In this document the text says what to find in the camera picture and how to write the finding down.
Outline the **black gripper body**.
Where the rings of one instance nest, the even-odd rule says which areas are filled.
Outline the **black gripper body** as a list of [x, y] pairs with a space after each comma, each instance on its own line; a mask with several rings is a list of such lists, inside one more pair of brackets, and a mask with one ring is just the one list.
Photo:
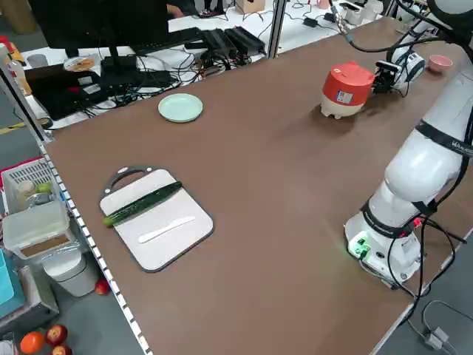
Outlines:
[[384, 60], [377, 61], [375, 65], [377, 67], [375, 73], [375, 88], [393, 88], [400, 77], [401, 66]]

